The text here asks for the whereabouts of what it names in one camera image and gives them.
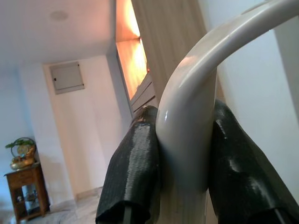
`wooden side table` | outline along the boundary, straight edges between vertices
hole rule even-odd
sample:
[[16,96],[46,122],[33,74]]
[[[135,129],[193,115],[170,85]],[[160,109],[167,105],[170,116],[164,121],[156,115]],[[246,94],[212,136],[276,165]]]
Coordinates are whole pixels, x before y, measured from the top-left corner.
[[[35,163],[31,167],[20,171],[5,174],[5,176],[7,177],[17,224],[24,219],[44,216],[46,211],[49,210],[50,204],[40,163]],[[35,185],[39,207],[27,210],[22,187],[32,184]]]

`green plant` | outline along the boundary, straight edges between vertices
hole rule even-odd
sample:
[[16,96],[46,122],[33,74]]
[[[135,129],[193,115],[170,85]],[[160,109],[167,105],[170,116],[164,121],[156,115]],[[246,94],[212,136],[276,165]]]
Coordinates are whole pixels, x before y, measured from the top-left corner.
[[15,146],[33,146],[35,145],[35,142],[33,140],[23,140],[23,139],[18,139],[8,145],[5,146],[5,148],[12,148]]

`tiled floor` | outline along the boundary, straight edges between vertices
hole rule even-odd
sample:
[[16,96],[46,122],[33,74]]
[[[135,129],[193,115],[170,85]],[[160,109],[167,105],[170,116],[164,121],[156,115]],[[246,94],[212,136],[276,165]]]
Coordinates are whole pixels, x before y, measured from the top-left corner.
[[[37,217],[30,221],[23,221],[22,224],[94,224],[96,209],[100,196],[90,196],[77,201],[72,209],[65,209],[60,212],[48,213],[44,218]],[[14,218],[4,224],[15,223]]]

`curved handle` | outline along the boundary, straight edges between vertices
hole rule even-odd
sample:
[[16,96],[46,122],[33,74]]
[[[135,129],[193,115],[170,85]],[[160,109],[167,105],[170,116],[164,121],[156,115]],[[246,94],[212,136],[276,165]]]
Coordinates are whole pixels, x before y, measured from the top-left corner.
[[163,92],[156,132],[180,183],[206,189],[215,68],[239,48],[299,14],[299,0],[272,0],[205,35],[172,74]]

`white ceiling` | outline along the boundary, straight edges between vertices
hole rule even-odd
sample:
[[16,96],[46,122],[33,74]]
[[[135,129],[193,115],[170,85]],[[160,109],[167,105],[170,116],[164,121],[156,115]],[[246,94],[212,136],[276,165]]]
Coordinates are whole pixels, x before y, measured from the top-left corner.
[[[0,0],[0,68],[107,53],[115,0]],[[56,21],[55,11],[68,18]]]

